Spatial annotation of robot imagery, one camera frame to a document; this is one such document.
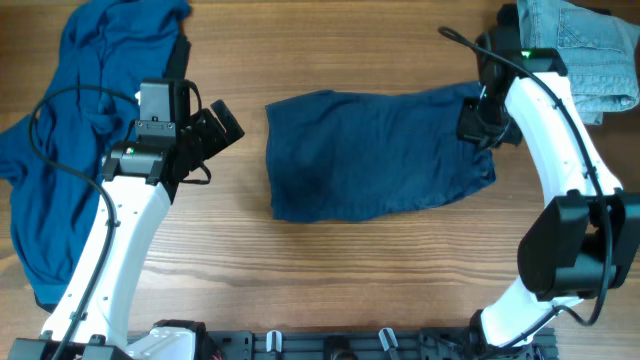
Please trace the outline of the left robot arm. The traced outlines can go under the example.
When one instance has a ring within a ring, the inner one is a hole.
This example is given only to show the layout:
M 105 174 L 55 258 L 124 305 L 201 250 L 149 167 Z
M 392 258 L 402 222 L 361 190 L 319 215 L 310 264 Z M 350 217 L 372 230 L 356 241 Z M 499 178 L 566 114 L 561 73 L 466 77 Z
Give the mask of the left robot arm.
M 116 143 L 102 160 L 102 180 L 86 182 L 101 197 L 73 277 L 36 339 L 18 338 L 12 359 L 217 359 L 201 322 L 162 320 L 128 339 L 133 295 L 154 235 L 177 188 L 190 173 L 241 139 L 227 105 L 190 109 L 198 93 L 188 80 L 147 79 L 131 103 L 134 140 Z

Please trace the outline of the dark blue shorts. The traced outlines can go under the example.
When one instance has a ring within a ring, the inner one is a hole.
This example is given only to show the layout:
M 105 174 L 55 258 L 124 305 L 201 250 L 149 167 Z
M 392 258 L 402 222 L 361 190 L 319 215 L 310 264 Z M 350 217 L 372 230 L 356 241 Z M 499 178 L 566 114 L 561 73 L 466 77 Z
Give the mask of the dark blue shorts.
M 491 152 L 456 134 L 480 91 L 476 82 L 405 95 L 323 90 L 267 105 L 274 218 L 366 221 L 492 185 Z

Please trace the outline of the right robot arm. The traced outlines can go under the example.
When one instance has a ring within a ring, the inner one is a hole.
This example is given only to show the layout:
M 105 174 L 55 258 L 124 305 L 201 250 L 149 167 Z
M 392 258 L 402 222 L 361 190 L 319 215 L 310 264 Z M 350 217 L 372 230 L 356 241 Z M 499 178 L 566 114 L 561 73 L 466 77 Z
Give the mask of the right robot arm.
M 554 49 L 514 48 L 513 30 L 471 42 L 481 95 L 464 109 L 459 136 L 481 148 L 525 143 L 536 167 L 544 209 L 517 251 L 518 276 L 493 304 L 475 313 L 469 352 L 511 355 L 561 314 L 589 327 L 610 290 L 621 287 L 639 246 L 639 196 L 608 169 L 574 105 L 570 78 Z

